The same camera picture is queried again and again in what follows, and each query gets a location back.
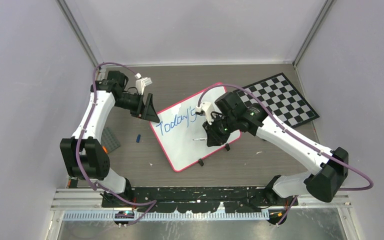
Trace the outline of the white marker pen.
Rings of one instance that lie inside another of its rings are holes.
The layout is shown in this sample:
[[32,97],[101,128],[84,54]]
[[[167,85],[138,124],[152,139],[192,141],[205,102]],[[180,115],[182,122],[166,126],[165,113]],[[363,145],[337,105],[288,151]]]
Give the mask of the white marker pen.
[[206,137],[200,137],[200,138],[193,138],[193,141],[207,141]]

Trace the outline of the pink framed whiteboard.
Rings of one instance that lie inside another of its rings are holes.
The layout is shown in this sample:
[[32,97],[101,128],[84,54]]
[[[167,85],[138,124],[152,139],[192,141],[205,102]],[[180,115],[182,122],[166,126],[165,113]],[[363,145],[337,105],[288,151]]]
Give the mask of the pink framed whiteboard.
[[207,147],[206,141],[194,141],[195,138],[206,138],[203,123],[206,118],[196,114],[196,106],[204,90],[159,111],[159,123],[150,122],[150,127],[160,144],[171,168],[181,172],[205,159],[222,146]]

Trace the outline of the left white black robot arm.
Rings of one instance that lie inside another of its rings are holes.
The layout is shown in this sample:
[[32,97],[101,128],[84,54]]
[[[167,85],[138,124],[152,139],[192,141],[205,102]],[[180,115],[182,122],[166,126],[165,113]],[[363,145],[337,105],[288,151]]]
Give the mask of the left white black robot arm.
[[121,207],[133,202],[130,181],[118,175],[110,166],[110,159],[102,145],[104,127],[112,108],[128,110],[134,118],[159,123],[153,105],[153,94],[144,97],[145,87],[152,84],[149,77],[135,75],[134,93],[126,88],[128,77],[111,70],[107,78],[94,80],[86,112],[70,138],[63,138],[59,148],[67,173],[72,178],[88,181],[92,188],[104,187],[114,192],[114,200]]

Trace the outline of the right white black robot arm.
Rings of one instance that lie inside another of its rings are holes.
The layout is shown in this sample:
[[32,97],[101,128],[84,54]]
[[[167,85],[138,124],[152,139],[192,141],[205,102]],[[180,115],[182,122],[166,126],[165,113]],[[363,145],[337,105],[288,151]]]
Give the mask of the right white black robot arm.
[[301,194],[330,203],[348,176],[342,166],[348,163],[346,150],[318,145],[278,117],[269,115],[260,104],[246,106],[234,92],[224,93],[213,103],[200,100],[196,113],[205,116],[202,126],[208,147],[226,144],[235,131],[250,133],[274,144],[307,169],[299,174],[274,176],[262,191],[271,205],[279,205],[284,199]]

